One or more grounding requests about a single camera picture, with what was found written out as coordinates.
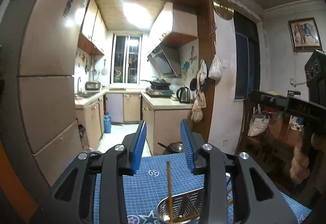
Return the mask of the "person's right hand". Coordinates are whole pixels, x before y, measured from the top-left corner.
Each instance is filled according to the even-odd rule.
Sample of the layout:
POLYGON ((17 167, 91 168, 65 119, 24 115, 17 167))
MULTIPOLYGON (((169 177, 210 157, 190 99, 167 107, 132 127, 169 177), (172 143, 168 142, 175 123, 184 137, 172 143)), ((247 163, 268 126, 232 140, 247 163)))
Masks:
MULTIPOLYGON (((315 149, 321 150, 323 153, 319 171, 317 176, 314 177, 317 189, 322 192, 325 189, 325 136, 313 134, 311 144, 315 149)), ((294 148, 294 157, 291 161, 290 178, 296 184, 302 183, 310 175, 310 170, 308 169, 309 158, 302 152, 302 146, 303 140, 300 140, 294 148)))

